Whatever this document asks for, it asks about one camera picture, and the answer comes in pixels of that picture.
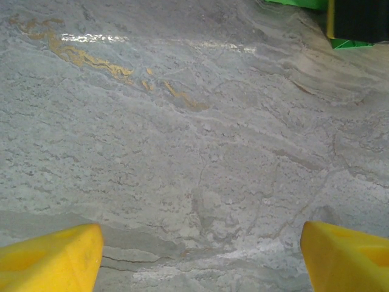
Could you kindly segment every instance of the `green plastic part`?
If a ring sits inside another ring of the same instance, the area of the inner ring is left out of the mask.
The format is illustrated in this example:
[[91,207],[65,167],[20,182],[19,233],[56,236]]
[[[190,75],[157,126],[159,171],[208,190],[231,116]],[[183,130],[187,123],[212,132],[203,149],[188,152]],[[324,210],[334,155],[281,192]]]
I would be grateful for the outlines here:
[[327,10],[328,0],[265,0],[266,2],[276,2],[284,5],[293,5],[302,8],[315,10]]
[[348,41],[335,38],[331,40],[331,46],[333,49],[350,49],[353,47],[372,47],[374,44],[365,43],[363,41]]

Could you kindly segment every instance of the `green object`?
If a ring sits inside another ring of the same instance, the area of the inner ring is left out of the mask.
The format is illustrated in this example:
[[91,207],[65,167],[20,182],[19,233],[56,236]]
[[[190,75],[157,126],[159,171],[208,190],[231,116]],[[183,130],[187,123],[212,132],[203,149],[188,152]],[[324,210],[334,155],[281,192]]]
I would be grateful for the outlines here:
[[365,43],[363,41],[348,41],[334,38],[331,40],[331,46],[333,49],[350,49],[352,47],[372,47],[374,44]]
[[389,41],[389,0],[329,0],[327,36],[380,43]]
[[293,5],[315,10],[327,10],[328,0],[265,0],[266,2],[276,2],[284,5]]

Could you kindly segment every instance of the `yellow plastic part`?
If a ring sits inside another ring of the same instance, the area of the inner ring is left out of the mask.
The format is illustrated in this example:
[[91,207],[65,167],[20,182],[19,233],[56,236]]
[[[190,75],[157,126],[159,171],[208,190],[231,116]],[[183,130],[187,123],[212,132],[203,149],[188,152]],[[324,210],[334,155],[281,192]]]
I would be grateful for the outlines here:
[[0,248],[0,292],[92,292],[103,255],[98,224]]
[[301,250],[315,292],[389,292],[389,240],[306,222]]
[[334,21],[335,21],[335,0],[328,0],[327,37],[330,38],[330,39],[334,39],[335,38]]

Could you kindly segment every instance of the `floor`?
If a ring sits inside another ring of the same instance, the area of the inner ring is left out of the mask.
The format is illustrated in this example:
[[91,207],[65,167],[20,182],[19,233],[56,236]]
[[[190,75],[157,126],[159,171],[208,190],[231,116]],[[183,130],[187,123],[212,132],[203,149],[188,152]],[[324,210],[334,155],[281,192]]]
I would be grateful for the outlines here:
[[0,245],[98,222],[102,291],[311,291],[307,220],[389,237],[389,49],[255,0],[0,3]]

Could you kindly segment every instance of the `gray marble surface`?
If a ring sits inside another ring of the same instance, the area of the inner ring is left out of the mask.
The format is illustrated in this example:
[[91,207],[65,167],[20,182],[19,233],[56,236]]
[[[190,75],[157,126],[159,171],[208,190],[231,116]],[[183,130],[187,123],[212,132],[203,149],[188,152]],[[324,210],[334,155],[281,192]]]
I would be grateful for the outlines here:
[[321,220],[389,237],[387,46],[253,0],[0,2],[0,245],[86,222],[95,291],[310,291]]

